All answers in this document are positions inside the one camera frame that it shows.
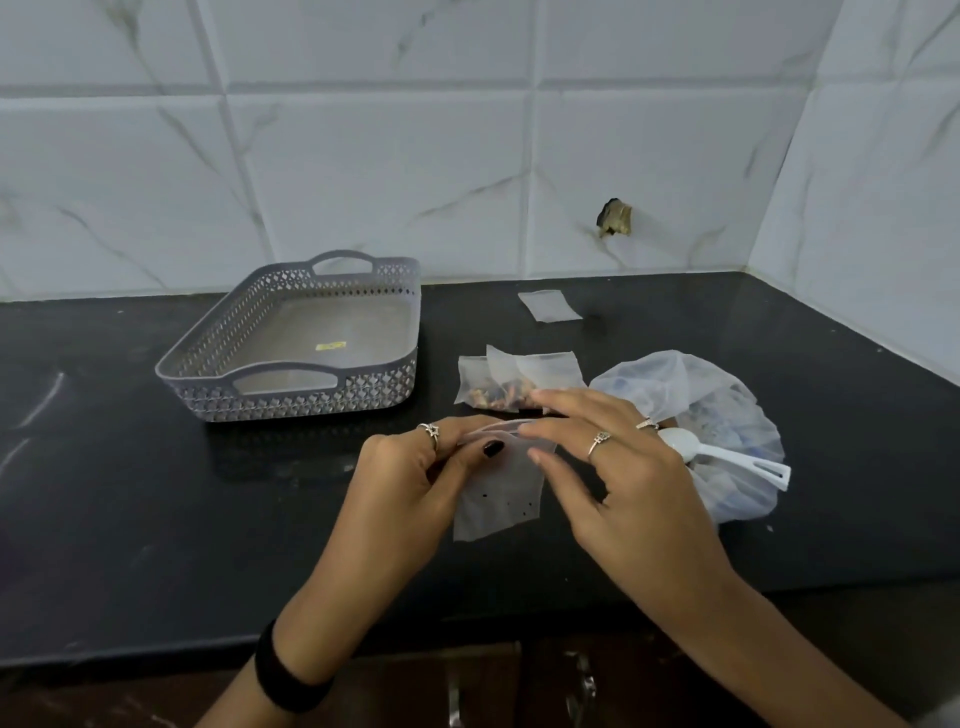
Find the clear plastic bag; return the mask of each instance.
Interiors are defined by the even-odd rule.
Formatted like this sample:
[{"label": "clear plastic bag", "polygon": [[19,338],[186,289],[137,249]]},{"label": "clear plastic bag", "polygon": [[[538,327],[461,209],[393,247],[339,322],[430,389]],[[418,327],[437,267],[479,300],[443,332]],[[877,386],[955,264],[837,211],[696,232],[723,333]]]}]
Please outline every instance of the clear plastic bag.
[{"label": "clear plastic bag", "polygon": [[[735,376],[692,354],[655,352],[617,364],[591,389],[631,401],[655,422],[671,417],[702,443],[783,461],[777,426]],[[710,516],[717,523],[766,516],[777,488],[732,463],[698,455],[688,467]]]},{"label": "clear plastic bag", "polygon": [[556,321],[580,321],[584,317],[570,308],[563,291],[531,291],[517,294],[537,321],[552,324]]},{"label": "clear plastic bag", "polygon": [[573,352],[510,354],[487,346],[486,356],[461,356],[460,391],[454,404],[518,412],[540,409],[530,399],[535,389],[584,387]]},{"label": "clear plastic bag", "polygon": [[543,473],[527,457],[527,450],[553,452],[547,440],[518,437],[516,429],[531,420],[510,420],[489,425],[466,435],[461,444],[472,443],[492,433],[505,447],[493,460],[474,472],[457,501],[453,516],[453,540],[475,541],[512,525],[540,517]]}]

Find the wrist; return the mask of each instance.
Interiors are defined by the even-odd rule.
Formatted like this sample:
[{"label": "wrist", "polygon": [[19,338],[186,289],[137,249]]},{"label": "wrist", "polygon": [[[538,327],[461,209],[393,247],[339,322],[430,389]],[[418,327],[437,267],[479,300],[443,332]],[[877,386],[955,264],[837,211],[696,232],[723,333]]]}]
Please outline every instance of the wrist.
[{"label": "wrist", "polygon": [[735,574],[719,587],[708,614],[671,637],[706,673],[740,695],[761,664],[757,641],[763,642],[760,633],[772,609],[766,598]]},{"label": "wrist", "polygon": [[276,619],[276,655],[307,685],[333,677],[375,620],[340,596],[335,585],[311,576]]}]

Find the plastic tray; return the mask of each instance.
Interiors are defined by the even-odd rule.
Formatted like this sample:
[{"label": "plastic tray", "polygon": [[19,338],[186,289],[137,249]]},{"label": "plastic tray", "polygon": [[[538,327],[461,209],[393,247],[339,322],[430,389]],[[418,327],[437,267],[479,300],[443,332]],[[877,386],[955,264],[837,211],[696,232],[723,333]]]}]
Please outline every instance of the plastic tray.
[{"label": "plastic tray", "polygon": [[[372,269],[316,273],[340,257]],[[330,251],[251,273],[156,373],[208,422],[380,409],[413,392],[419,331],[416,260]]]}]

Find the white tile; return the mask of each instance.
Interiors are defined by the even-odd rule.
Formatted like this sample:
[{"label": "white tile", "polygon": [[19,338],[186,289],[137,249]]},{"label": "white tile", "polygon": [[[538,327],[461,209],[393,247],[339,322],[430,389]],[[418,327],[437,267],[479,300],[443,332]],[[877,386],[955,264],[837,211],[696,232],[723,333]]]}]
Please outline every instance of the white tile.
[{"label": "white tile", "polygon": [[957,0],[847,0],[819,69],[827,82],[957,72]]},{"label": "white tile", "polygon": [[280,254],[412,255],[431,278],[517,273],[524,94],[231,98]]},{"label": "white tile", "polygon": [[233,84],[524,80],[530,0],[208,0]]},{"label": "white tile", "polygon": [[958,188],[960,81],[828,85],[751,267],[960,382]]},{"label": "white tile", "polygon": [[4,0],[4,86],[208,86],[183,0]]},{"label": "white tile", "polygon": [[550,0],[551,79],[807,78],[841,0]]},{"label": "white tile", "polygon": [[11,100],[0,130],[16,297],[226,289],[265,262],[213,100]]},{"label": "white tile", "polygon": [[[540,92],[533,275],[746,264],[801,89]],[[633,233],[600,241],[611,197]]]}]

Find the black marble countertop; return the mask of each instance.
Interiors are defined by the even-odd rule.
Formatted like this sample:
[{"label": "black marble countertop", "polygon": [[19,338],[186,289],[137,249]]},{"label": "black marble countertop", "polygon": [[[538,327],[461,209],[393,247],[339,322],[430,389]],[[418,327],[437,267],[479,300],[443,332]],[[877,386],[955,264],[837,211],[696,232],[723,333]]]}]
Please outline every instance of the black marble countertop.
[{"label": "black marble countertop", "polygon": [[[535,323],[516,292],[550,287],[584,320]],[[770,517],[721,529],[763,591],[960,573],[960,388],[748,276],[427,286],[407,402],[235,425],[153,371],[215,301],[0,305],[0,667],[251,643],[322,550],[363,440],[466,414],[457,356],[488,343],[573,350],[587,381],[664,349],[740,377],[794,468]],[[447,538],[381,630],[624,603],[547,488],[539,520]]]}]

